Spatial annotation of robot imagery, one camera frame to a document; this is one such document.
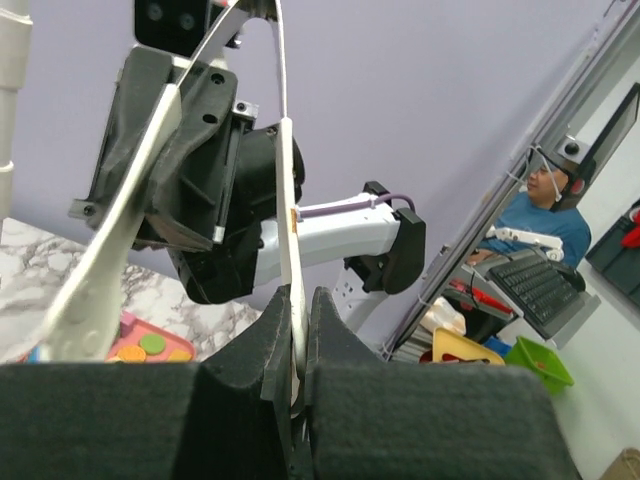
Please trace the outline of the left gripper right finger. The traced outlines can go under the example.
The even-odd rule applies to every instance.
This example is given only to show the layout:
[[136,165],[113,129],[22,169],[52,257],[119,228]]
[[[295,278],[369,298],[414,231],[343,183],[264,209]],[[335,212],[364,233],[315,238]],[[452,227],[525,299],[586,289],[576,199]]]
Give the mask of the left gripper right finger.
[[574,479],[542,383],[520,367],[383,362],[315,290],[307,403],[319,479]]

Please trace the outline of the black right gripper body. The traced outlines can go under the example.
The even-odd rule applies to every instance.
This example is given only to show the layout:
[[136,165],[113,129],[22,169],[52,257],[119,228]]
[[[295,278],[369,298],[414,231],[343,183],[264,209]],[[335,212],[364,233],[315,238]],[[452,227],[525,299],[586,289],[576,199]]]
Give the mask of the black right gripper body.
[[[133,159],[162,87],[181,73],[166,52],[134,47],[125,60],[89,194],[69,215],[97,229]],[[182,120],[145,181],[133,247],[168,252],[187,296],[223,304],[250,295],[276,215],[278,127],[257,129],[232,72],[199,62],[183,85]]]

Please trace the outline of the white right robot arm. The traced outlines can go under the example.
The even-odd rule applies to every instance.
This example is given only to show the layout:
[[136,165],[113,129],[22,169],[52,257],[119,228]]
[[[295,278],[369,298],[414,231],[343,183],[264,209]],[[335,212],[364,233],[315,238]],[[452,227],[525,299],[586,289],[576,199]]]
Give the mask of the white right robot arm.
[[[117,80],[88,196],[70,215],[97,229],[133,160],[161,89],[180,68],[174,57],[137,46]],[[168,253],[187,296],[223,304],[280,274],[276,222],[276,126],[256,128],[256,110],[236,97],[236,76],[199,63],[188,74],[183,118],[145,182],[136,250]],[[360,194],[293,212],[301,262],[339,260],[335,303],[358,329],[387,297],[408,289],[424,267],[426,224],[412,204],[392,205],[376,181]]]

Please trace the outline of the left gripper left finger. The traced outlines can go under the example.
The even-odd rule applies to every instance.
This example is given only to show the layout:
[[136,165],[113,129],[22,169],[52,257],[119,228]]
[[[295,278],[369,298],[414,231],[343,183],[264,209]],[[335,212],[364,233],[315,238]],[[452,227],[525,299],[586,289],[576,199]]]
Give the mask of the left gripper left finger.
[[289,291],[202,362],[1,370],[5,479],[285,479]]

